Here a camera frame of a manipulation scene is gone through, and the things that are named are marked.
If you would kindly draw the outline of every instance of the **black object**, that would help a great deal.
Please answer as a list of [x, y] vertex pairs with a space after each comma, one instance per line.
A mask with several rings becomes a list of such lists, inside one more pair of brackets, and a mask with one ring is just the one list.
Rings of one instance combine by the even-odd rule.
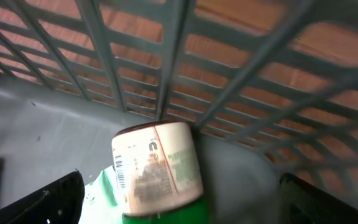
[[280, 223], [358, 223], [358, 210], [293, 174], [280, 180]]
[[0, 209], [0, 224], [78, 223], [84, 196], [82, 176], [72, 172]]

